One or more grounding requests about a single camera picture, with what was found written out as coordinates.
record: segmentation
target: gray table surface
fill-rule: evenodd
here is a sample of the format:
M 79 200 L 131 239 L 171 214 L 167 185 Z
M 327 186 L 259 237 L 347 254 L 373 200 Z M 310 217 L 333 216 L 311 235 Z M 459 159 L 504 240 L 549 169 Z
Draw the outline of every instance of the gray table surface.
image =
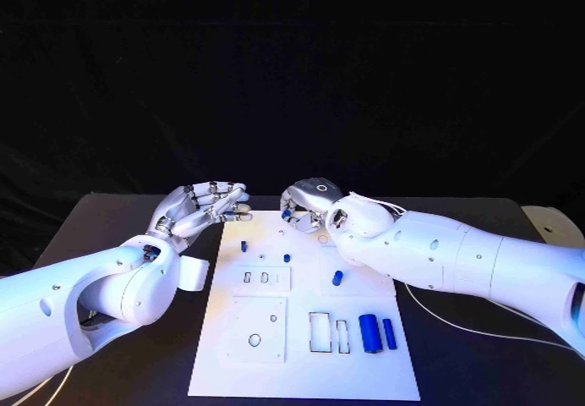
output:
M 70 212 L 36 267 L 105 250 L 144 233 L 161 198 L 161 195 L 86 195 Z M 540 241 L 531 223 L 511 200 L 383 200 L 408 210 L 448 216 L 487 232 Z M 278 210 L 278 201 L 276 196 L 252 196 L 249 203 L 256 210 Z M 212 263 L 203 291 L 189 293 L 178 290 L 161 319 L 118 338 L 75 366 L 53 405 L 364 403 L 323 399 L 187 397 L 222 227 L 217 224 L 207 228 L 184 252 Z M 425 312 L 409 297 L 402 283 L 396 283 L 396 291 L 421 404 L 585 404 L 585 362 L 572 351 L 464 332 Z M 552 332 L 485 300 L 416 288 L 413 291 L 435 313 L 455 324 L 485 332 L 557 341 Z M 52 379 L 24 404 L 44 404 L 63 375 L 60 373 Z M 20 396 L 1 401 L 0 406 L 11 404 Z

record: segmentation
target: blue battery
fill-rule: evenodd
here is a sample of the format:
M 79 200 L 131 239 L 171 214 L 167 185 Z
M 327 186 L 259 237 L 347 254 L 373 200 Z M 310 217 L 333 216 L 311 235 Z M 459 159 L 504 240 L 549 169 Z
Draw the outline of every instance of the blue battery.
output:
M 360 330 L 363 351 L 369 354 L 379 353 L 382 351 L 382 339 L 380 331 L 377 330 L 377 320 L 374 315 L 360 316 Z
M 333 281 L 331 283 L 338 286 L 341 283 L 341 278 L 344 277 L 344 273 L 341 271 L 336 271 L 336 275 L 333 276 Z
M 383 330 L 386 331 L 386 342 L 387 342 L 387 348 L 389 349 L 396 349 L 396 338 L 393 337 L 393 330 L 392 330 L 392 322 L 390 319 L 383 319 Z

